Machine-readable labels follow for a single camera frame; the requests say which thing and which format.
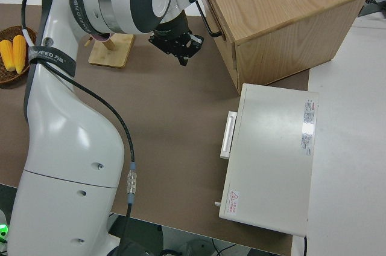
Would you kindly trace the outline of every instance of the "green light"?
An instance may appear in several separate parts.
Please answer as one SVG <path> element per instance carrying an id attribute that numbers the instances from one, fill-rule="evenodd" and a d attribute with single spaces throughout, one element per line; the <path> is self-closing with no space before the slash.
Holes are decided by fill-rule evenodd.
<path id="1" fill-rule="evenodd" d="M 8 226 L 5 224 L 0 225 L 0 237 L 5 237 L 8 233 Z"/>

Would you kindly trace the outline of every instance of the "white table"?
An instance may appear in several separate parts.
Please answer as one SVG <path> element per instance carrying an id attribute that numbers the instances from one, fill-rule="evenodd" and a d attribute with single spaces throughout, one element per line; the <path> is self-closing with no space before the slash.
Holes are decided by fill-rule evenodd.
<path id="1" fill-rule="evenodd" d="M 320 94 L 308 255 L 385 255 L 386 19 L 358 18 L 333 61 L 311 69 L 308 90 Z"/>

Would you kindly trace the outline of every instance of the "screw hole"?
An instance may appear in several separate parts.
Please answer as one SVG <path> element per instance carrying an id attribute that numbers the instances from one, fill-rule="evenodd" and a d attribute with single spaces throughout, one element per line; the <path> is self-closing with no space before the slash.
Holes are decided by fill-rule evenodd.
<path id="1" fill-rule="evenodd" d="M 83 245 L 84 244 L 84 240 L 83 239 L 72 239 L 71 241 L 70 241 L 70 243 L 71 243 L 71 245 L 72 246 L 81 246 L 81 245 Z"/>
<path id="2" fill-rule="evenodd" d="M 100 162 L 93 162 L 91 164 L 91 167 L 94 169 L 94 170 L 102 170 L 104 168 L 104 165 L 101 164 Z"/>
<path id="3" fill-rule="evenodd" d="M 85 197 L 87 193 L 85 191 L 78 191 L 77 194 L 81 197 Z"/>

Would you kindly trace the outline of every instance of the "white label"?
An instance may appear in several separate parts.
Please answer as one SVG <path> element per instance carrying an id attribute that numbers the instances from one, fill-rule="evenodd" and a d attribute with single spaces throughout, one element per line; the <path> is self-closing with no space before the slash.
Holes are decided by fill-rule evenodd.
<path id="1" fill-rule="evenodd" d="M 312 155 L 312 149 L 314 146 L 315 110 L 316 102 L 311 99 L 308 100 L 304 105 L 302 127 L 302 151 L 307 155 Z"/>
<path id="2" fill-rule="evenodd" d="M 237 213 L 237 205 L 239 202 L 239 198 L 240 192 L 232 190 L 229 191 L 227 214 L 235 215 Z"/>

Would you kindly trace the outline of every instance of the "cable connector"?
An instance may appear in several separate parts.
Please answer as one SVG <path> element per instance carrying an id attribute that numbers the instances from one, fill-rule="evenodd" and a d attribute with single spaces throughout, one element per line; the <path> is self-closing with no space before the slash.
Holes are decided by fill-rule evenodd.
<path id="1" fill-rule="evenodd" d="M 137 171 L 135 162 L 130 164 L 130 171 L 127 174 L 127 203 L 134 203 L 134 195 L 137 189 Z"/>

